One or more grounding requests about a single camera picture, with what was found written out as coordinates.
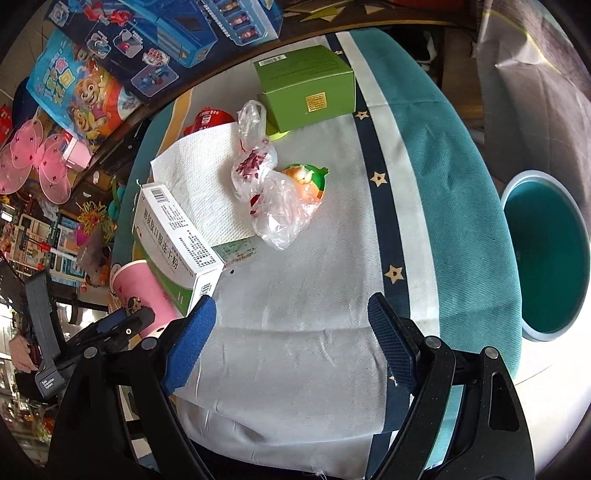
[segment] metal bolt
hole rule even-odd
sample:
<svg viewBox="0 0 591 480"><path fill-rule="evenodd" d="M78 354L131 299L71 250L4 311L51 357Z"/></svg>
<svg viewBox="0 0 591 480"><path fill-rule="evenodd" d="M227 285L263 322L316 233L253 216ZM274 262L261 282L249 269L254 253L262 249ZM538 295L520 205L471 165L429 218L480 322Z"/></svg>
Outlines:
<svg viewBox="0 0 591 480"><path fill-rule="evenodd" d="M157 344L158 340L156 340L154 337L147 337L142 340L142 348L144 350L151 350L152 348L156 347Z"/></svg>
<svg viewBox="0 0 591 480"><path fill-rule="evenodd" d="M437 337L429 336L425 338L425 345L427 345L429 348L438 349L441 347L441 340Z"/></svg>
<svg viewBox="0 0 591 480"><path fill-rule="evenodd" d="M97 352L98 352L98 350L96 349L95 346L90 346L86 350L84 350L84 356L86 358L92 358L96 355Z"/></svg>
<svg viewBox="0 0 591 480"><path fill-rule="evenodd" d="M488 358L492 358L493 360L496 358L499 358L499 351L496 348L493 348L491 346L488 346L484 349L484 354Z"/></svg>

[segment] toy packaging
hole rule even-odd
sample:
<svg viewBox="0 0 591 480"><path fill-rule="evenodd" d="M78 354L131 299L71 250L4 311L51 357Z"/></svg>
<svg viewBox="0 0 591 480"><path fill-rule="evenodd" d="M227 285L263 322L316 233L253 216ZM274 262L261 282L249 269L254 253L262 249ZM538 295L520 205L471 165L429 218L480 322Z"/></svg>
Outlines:
<svg viewBox="0 0 591 480"><path fill-rule="evenodd" d="M140 105L92 55L59 30L53 32L37 59L27 90L91 151Z"/></svg>
<svg viewBox="0 0 591 480"><path fill-rule="evenodd" d="M47 19L150 103L194 79L219 34L237 46L276 39L282 12L274 0L53 0Z"/></svg>
<svg viewBox="0 0 591 480"><path fill-rule="evenodd" d="M239 46L279 37L283 12L274 0L202 0L225 36Z"/></svg>
<svg viewBox="0 0 591 480"><path fill-rule="evenodd" d="M47 18L144 103L203 61L217 41L195 0L57 0Z"/></svg>

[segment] paper towel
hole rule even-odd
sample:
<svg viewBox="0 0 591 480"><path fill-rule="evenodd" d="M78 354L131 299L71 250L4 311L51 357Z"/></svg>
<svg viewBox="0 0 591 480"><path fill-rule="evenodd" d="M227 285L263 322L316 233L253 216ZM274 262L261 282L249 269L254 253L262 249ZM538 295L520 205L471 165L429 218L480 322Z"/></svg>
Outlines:
<svg viewBox="0 0 591 480"><path fill-rule="evenodd" d="M168 187L212 247L255 235L250 206L234 196L230 177L239 152L232 123L183 137L152 160L154 181Z"/></svg>

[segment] toy box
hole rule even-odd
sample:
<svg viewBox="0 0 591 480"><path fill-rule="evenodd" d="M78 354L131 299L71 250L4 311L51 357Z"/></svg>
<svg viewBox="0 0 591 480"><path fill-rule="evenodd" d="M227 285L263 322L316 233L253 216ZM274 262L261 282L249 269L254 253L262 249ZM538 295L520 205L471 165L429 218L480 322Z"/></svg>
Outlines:
<svg viewBox="0 0 591 480"><path fill-rule="evenodd" d="M236 45L279 37L283 12L274 0L202 0L203 7Z"/></svg>
<svg viewBox="0 0 591 480"><path fill-rule="evenodd" d="M274 0L53 0L46 18L150 103L193 80L219 34L239 47L274 40L283 15Z"/></svg>
<svg viewBox="0 0 591 480"><path fill-rule="evenodd" d="M203 61L217 41L194 0L55 0L47 19L144 103Z"/></svg>

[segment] cartoon dog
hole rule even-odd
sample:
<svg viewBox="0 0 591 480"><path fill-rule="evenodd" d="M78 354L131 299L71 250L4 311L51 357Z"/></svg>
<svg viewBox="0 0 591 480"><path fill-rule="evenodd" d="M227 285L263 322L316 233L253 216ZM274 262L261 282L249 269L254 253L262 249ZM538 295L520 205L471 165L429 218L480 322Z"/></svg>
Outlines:
<svg viewBox="0 0 591 480"><path fill-rule="evenodd" d="M74 95L80 106L87 109L96 122L102 119L102 125L104 125L111 116L109 112L103 110L104 100L101 90L100 83L94 75L88 75L76 82Z"/></svg>
<svg viewBox="0 0 591 480"><path fill-rule="evenodd" d="M96 140L100 136L98 128L102 127L109 121L105 116L95 119L91 116L92 114L85 113L75 104L70 105L68 114L74 122L76 129L89 141Z"/></svg>

